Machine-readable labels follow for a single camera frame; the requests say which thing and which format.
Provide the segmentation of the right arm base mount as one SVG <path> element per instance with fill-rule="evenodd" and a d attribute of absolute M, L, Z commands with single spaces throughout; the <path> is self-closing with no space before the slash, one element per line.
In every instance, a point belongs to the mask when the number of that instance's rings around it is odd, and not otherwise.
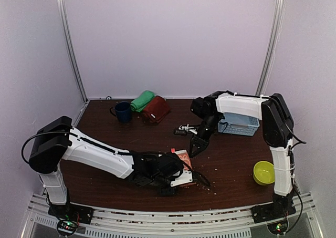
<path fill-rule="evenodd" d="M 283 209 L 274 203 L 268 203 L 256 205 L 250 210 L 254 223 L 266 223 L 268 231 L 273 235 L 284 235 L 289 230 L 288 216 L 296 213 L 293 204 Z"/>

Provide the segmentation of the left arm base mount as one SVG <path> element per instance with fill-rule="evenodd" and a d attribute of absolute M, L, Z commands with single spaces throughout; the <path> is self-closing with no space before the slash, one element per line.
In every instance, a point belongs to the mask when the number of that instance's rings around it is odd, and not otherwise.
<path fill-rule="evenodd" d="M 57 218 L 56 231 L 61 236 L 71 236 L 81 224 L 90 224 L 93 208 L 76 204 L 49 205 L 48 214 Z"/>

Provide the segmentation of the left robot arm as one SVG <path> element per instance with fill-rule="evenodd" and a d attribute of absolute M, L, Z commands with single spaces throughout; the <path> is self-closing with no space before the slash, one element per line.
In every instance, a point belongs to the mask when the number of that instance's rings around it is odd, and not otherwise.
<path fill-rule="evenodd" d="M 24 158 L 29 143 L 29 158 Z M 105 171 L 115 177 L 143 187 L 158 187 L 163 193 L 193 182 L 210 187 L 209 180 L 175 152 L 133 151 L 98 141 L 72 125 L 72 119 L 61 116 L 42 127 L 22 145 L 23 161 L 38 173 L 47 191 L 49 205 L 64 219 L 76 211 L 70 204 L 70 192 L 60 169 L 61 160 L 79 162 Z"/>

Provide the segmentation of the light blue plastic basket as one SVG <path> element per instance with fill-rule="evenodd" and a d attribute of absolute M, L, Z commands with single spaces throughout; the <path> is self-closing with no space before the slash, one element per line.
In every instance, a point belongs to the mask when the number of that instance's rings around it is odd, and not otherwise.
<path fill-rule="evenodd" d="M 252 137 L 259 126 L 258 118 L 236 113 L 225 113 L 224 117 L 218 122 L 217 131 L 218 133 Z"/>

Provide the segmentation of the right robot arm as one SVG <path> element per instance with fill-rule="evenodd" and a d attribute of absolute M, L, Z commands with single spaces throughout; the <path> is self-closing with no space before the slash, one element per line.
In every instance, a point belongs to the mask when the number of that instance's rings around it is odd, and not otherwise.
<path fill-rule="evenodd" d="M 272 217 L 279 218 L 289 210 L 296 190 L 293 148 L 303 144 L 294 134 L 293 117 L 283 96 L 242 95 L 231 91 L 216 91 L 191 103 L 191 112 L 201 118 L 195 135 L 190 140 L 190 156 L 195 157 L 209 145 L 209 139 L 224 115 L 233 113 L 262 121 L 262 133 L 269 146 L 275 170 L 273 203 L 269 206 Z"/>

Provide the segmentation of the orange patterned towel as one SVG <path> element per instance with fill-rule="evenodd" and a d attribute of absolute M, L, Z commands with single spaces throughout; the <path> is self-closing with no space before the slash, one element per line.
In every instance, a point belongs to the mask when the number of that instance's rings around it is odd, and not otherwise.
<path fill-rule="evenodd" d="M 175 148 L 171 148 L 171 152 L 175 153 L 182 161 L 184 161 L 191 168 L 191 170 L 193 169 L 192 164 L 191 164 L 191 159 L 188 155 L 187 150 L 185 150 L 185 149 L 184 150 L 176 150 Z M 195 185 L 195 184 L 196 184 L 196 182 L 190 182 L 190 183 L 181 185 L 181 187 L 188 188 L 188 187 L 190 187 L 192 185 Z"/>

